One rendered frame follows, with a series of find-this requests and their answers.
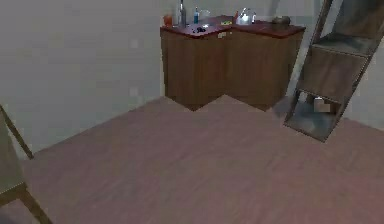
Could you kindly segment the dark glass bottle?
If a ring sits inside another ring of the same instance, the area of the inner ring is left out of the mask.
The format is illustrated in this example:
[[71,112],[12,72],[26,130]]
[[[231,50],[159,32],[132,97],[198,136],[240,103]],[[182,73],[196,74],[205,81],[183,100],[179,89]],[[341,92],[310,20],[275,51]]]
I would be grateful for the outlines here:
[[182,28],[186,28],[187,26],[184,0],[180,0],[180,3],[179,3],[179,26]]

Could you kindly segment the brown wooden corner cabinet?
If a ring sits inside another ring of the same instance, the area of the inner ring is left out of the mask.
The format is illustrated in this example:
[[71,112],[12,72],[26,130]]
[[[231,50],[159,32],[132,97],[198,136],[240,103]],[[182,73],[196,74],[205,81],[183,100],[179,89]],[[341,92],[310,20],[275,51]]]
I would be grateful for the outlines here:
[[[232,21],[231,25],[221,25]],[[227,15],[160,27],[165,96],[196,111],[227,95],[266,111],[287,93],[305,28]]]

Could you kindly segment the silver kettle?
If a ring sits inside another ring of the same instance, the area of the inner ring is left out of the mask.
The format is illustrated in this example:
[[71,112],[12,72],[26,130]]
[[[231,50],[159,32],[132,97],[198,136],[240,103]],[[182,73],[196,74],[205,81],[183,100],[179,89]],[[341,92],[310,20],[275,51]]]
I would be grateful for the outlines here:
[[254,24],[256,20],[256,12],[250,8],[244,8],[236,19],[237,25]]

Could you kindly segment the wooden chair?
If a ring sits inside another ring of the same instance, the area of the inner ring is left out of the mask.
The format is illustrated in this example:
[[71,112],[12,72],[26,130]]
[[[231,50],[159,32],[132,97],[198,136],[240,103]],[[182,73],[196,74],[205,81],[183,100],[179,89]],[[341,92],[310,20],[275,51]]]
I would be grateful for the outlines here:
[[32,152],[0,104],[0,207],[20,200],[40,224],[53,224],[28,190],[9,132],[12,132],[25,154],[32,159]]

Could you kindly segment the small beige box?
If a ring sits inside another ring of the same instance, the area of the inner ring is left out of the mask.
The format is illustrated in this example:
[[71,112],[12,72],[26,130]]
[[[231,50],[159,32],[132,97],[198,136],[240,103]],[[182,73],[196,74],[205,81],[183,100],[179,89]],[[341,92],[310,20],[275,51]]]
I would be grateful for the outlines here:
[[321,97],[314,98],[313,106],[315,112],[329,113],[331,111],[330,105]]

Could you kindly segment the dark wooden shelf unit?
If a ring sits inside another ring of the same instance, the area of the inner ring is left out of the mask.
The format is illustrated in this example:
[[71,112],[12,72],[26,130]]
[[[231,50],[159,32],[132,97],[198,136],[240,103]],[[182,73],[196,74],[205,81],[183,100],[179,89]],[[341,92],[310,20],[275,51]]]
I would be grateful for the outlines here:
[[[344,114],[384,37],[384,0],[342,0],[330,33],[322,33],[334,0],[323,0],[284,124],[324,142]],[[314,111],[314,98],[330,105]]]

